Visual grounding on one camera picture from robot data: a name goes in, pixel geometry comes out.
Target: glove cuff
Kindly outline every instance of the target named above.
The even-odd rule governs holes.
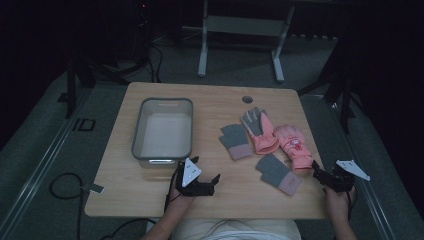
[[[311,155],[294,156],[292,159],[292,169],[293,170],[311,169],[312,162],[313,162],[313,159]]]
[[[254,137],[253,141],[256,153],[260,155],[273,153],[280,146],[278,139],[275,137],[258,136]]]
[[[228,149],[230,156],[233,160],[239,160],[253,155],[252,148],[249,144],[243,144]]]
[[[301,183],[302,179],[300,177],[298,177],[293,172],[289,172],[281,181],[280,185],[278,186],[278,189],[280,189],[289,196],[293,196]]]

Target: metal frame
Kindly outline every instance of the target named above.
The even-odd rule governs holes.
[[[275,77],[278,82],[284,81],[283,69],[280,62],[280,54],[287,37],[287,32],[294,13],[294,6],[289,8],[285,21],[250,19],[208,15],[208,0],[203,1],[203,27],[202,27],[202,49],[200,50],[199,77],[206,76],[206,65],[208,58],[208,32],[225,32],[262,36],[274,36],[279,38],[275,50],[271,51],[274,65]]]

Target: gray carpet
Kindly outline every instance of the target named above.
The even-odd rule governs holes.
[[[193,36],[193,32],[189,32],[187,36],[188,38],[179,46],[173,45],[167,38],[155,41],[155,46],[161,50],[163,57],[159,77],[164,84],[208,84],[298,90],[317,79],[336,43],[334,40],[325,39],[306,41],[302,38],[289,38],[281,57],[286,81],[280,84],[274,80],[270,46],[251,48],[251,45],[247,44],[248,48],[237,47],[238,39],[229,38],[227,35],[214,36],[209,49],[206,77],[198,78],[200,55],[198,35],[190,37]],[[161,59],[159,52],[152,49],[150,55],[153,66],[159,66]],[[126,78],[130,81],[149,82],[151,69],[147,67]],[[76,119],[84,118],[96,120],[96,125],[92,132],[72,131],[72,129],[67,131],[66,138],[46,171],[45,178],[40,182],[34,198],[28,208],[24,209],[22,219],[13,227],[15,231],[10,234],[10,239],[77,237],[78,199],[53,198],[48,187],[56,176],[64,172],[77,173],[83,182],[94,180],[125,89],[107,79],[99,79],[99,83],[87,94],[87,99],[81,103],[81,108],[70,120],[64,119],[66,106],[56,101],[60,93],[65,91],[64,76],[57,79],[47,90],[45,97],[1,152],[2,221],[61,127],[67,123],[73,126]],[[407,196],[372,124],[360,109],[352,105],[356,118],[349,120],[351,134],[346,136],[338,124],[337,109],[331,108],[320,97],[325,90],[326,86],[301,97],[325,168],[331,169],[337,159],[355,158],[372,178],[367,185],[358,184],[359,197],[351,223],[359,239],[420,239],[424,234],[423,221]],[[58,193],[78,194],[78,182],[71,177],[65,177],[55,186]],[[370,187],[375,193],[371,194],[373,197],[371,200],[368,199]],[[377,207],[385,213],[388,227],[381,227],[385,219],[379,219],[381,215],[375,215],[376,206],[373,204],[376,199],[379,204]],[[128,220],[130,219],[90,218],[83,214],[81,238],[100,239],[106,234],[111,234]],[[333,237],[331,223],[327,220],[296,220],[296,222],[302,236],[307,240]],[[145,222],[134,222],[123,228],[119,236],[114,239],[138,239],[143,234],[145,226]]]

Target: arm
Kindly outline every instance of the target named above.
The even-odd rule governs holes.
[[[356,240],[348,219],[349,201],[345,192],[336,193],[330,187],[325,187],[327,195],[327,212],[333,224],[336,239]],[[349,192],[350,196],[355,194],[355,188]]]
[[[174,181],[168,208],[162,218],[141,238],[142,240],[167,240],[171,236],[172,231],[184,218],[185,213],[195,199],[195,197],[185,197],[179,194],[180,192],[175,189]]]

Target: glove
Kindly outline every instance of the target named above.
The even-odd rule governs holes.
[[[259,111],[255,107],[247,111],[241,121],[255,144],[257,154],[268,154],[277,150],[278,139],[273,135],[274,127],[265,111]]]
[[[274,154],[268,154],[259,160],[256,169],[262,172],[261,179],[293,196],[302,183],[302,179],[290,171]]]
[[[253,155],[252,148],[246,137],[246,131],[241,124],[232,124],[221,128],[224,136],[219,140],[230,153],[233,160],[238,160]]]
[[[281,148],[292,161],[292,169],[312,168],[311,152],[306,148],[305,136],[299,127],[295,125],[278,126],[274,135],[278,138]]]

